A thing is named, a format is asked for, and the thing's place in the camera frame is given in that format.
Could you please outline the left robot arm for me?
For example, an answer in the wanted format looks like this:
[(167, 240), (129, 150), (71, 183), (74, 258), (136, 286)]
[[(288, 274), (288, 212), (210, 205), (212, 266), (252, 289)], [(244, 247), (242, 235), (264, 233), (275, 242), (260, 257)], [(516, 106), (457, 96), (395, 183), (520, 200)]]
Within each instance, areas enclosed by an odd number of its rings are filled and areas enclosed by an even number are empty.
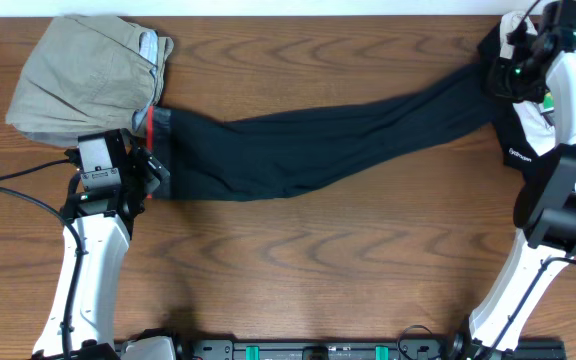
[(76, 174), (59, 214), (64, 256), (35, 359), (172, 359), (164, 336), (117, 343), (119, 274), (144, 201), (168, 178), (164, 165), (126, 129), (84, 135), (72, 150)]

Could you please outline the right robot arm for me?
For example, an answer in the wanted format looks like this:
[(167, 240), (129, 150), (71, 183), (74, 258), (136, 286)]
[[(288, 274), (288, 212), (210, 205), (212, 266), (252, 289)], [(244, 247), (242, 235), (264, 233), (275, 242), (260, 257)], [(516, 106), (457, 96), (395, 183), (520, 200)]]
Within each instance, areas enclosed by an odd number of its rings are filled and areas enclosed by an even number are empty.
[(513, 54), (493, 62), (490, 91), (514, 102), (554, 99), (555, 145), (534, 160), (535, 174), (514, 208), (512, 251), (483, 302), (454, 340), (453, 359), (511, 359), (525, 322), (550, 283), (576, 265), (576, 29), (537, 35), (517, 28)]

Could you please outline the black leggings red waistband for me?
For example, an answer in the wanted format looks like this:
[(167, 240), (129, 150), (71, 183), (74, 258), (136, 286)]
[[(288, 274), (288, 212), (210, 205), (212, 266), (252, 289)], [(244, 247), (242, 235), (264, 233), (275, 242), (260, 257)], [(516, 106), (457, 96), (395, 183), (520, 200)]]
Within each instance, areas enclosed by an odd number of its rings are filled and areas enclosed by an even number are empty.
[(394, 157), (445, 144), (501, 117), (467, 65), (419, 92), (358, 105), (220, 122), (154, 107), (147, 145), (169, 171), (156, 197), (255, 201), (321, 189)]

